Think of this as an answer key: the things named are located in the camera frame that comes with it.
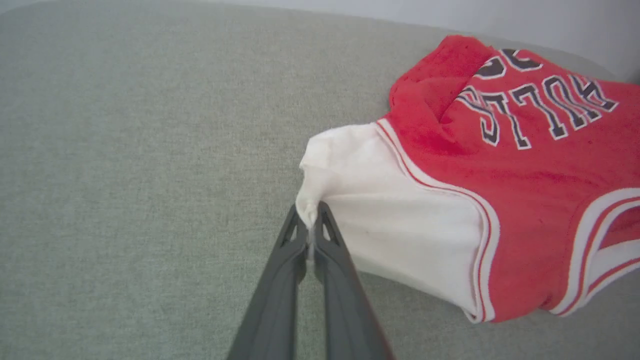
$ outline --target chicago bulls jersey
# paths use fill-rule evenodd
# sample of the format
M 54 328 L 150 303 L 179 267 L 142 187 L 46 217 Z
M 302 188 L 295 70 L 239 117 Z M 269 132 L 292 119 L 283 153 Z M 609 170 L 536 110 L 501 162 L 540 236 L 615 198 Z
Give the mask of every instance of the chicago bulls jersey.
M 389 100 L 403 170 L 480 214 L 474 321 L 567 315 L 640 267 L 640 87 L 453 36 Z

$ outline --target red and white trim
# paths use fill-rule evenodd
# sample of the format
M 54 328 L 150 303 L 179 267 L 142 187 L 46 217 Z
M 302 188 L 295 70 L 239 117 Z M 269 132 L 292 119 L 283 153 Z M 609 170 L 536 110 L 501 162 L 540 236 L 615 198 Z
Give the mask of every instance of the red and white trim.
M 440 182 L 425 174 L 406 154 L 400 140 L 393 127 L 386 119 L 377 121 L 378 133 L 394 151 L 403 172 L 418 182 L 420 185 L 430 189 L 439 189 L 445 192 L 454 193 L 468 199 L 478 210 L 483 222 L 481 242 L 473 269 L 473 287 L 476 299 L 476 311 L 474 314 L 465 311 L 471 322 L 480 323 L 491 321 L 495 318 L 495 310 L 489 296 L 489 273 L 493 262 L 495 251 L 500 238 L 500 222 L 498 215 L 488 201 L 480 195 L 467 189 L 451 184 Z
M 638 206 L 640 188 L 624 188 L 606 193 L 587 207 L 573 243 L 566 292 L 551 313 L 571 314 L 608 284 L 640 267 L 640 239 L 600 249 L 613 221 Z

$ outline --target red fabric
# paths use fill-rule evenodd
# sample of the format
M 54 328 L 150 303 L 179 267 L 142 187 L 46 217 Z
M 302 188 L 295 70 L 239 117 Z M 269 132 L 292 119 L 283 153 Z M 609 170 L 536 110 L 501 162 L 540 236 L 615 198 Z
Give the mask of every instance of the red fabric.
M 474 76 L 494 57 L 504 65 L 503 76 Z M 478 194 L 498 215 L 499 245 L 489 277 L 495 321 L 557 305 L 568 285 L 573 239 L 584 210 L 605 193 L 640 188 L 640 87 L 597 81 L 603 98 L 616 103 L 608 112 L 580 97 L 571 72 L 529 51 L 515 57 L 541 66 L 521 71 L 504 53 L 474 38 L 447 37 L 398 79 L 386 116 L 407 156 L 425 174 Z M 590 121 L 583 112 L 586 125 L 575 129 L 569 114 L 545 96 L 543 83 L 554 75 L 563 80 L 570 99 L 601 117 Z M 557 115 L 564 137 L 554 139 L 545 113 L 530 97 L 518 105 L 510 94 L 526 84 Z M 488 125 L 490 119 L 456 100 L 468 86 L 479 96 L 502 94 L 531 148 L 518 149 L 512 121 L 486 101 L 480 105 L 495 115 L 500 132 L 495 146 L 483 140 L 480 119 Z M 552 91 L 562 99 L 558 86 Z M 580 112 L 580 107 L 570 108 Z M 616 231 L 602 247 L 639 239 L 638 224 L 640 211 L 629 211 L 614 223 Z

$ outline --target printed number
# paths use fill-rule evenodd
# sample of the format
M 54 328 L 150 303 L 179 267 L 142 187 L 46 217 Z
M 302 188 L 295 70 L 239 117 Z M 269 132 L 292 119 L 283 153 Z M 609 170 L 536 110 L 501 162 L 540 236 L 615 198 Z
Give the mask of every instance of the printed number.
M 531 71 L 542 68 L 542 64 L 529 58 L 518 59 L 516 55 L 520 50 L 502 49 L 500 50 L 511 66 L 519 71 Z
M 502 62 L 502 59 L 500 59 L 500 56 L 494 56 L 493 58 L 487 60 L 487 62 L 484 63 L 484 65 L 482 65 L 482 67 L 478 69 L 478 71 L 476 71 L 476 74 L 474 76 L 482 79 L 497 79 L 504 76 L 506 71 L 507 68 L 504 66 L 504 63 Z

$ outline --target couch cushion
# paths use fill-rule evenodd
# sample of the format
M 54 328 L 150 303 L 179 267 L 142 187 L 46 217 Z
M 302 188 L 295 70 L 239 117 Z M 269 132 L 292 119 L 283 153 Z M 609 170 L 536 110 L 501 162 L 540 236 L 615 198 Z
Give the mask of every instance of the couch cushion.
M 0 353 L 223 358 L 307 139 L 384 115 L 391 84 L 447 33 L 165 0 L 0 15 Z M 363 276 L 398 359 L 628 359 L 639 281 L 567 319 L 471 325 L 441 300 Z M 301 287 L 300 359 L 323 359 L 321 287 Z

